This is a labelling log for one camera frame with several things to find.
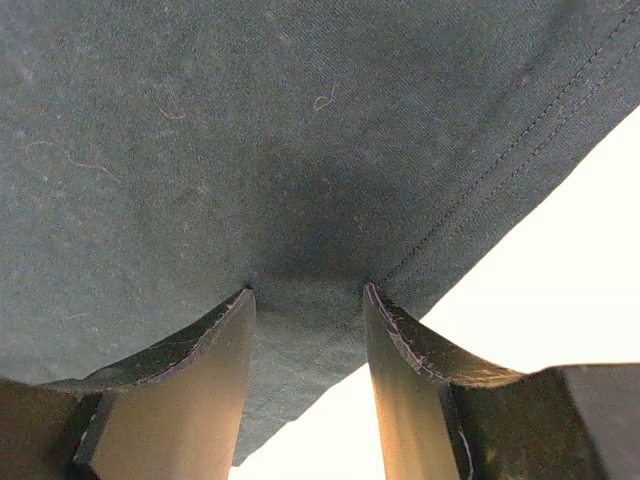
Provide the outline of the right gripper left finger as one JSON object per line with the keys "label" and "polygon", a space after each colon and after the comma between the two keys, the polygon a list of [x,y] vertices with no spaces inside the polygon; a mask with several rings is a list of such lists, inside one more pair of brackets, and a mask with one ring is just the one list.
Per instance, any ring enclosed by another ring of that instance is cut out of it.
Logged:
{"label": "right gripper left finger", "polygon": [[5,479],[225,479],[247,395],[249,289],[83,379],[1,384]]}

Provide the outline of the black t shirt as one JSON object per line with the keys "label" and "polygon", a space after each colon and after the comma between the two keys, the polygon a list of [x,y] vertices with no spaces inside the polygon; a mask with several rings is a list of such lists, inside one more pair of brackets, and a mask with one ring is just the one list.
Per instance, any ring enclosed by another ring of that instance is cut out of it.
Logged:
{"label": "black t shirt", "polygon": [[635,1],[5,1],[1,374],[82,379],[249,287],[244,459],[639,103]]}

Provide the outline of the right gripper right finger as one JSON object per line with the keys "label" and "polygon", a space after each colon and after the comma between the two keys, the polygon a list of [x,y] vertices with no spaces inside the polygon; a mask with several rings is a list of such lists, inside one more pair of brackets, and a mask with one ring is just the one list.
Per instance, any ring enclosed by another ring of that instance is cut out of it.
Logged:
{"label": "right gripper right finger", "polygon": [[568,365],[526,374],[449,341],[363,292],[389,479],[635,479],[639,368]]}

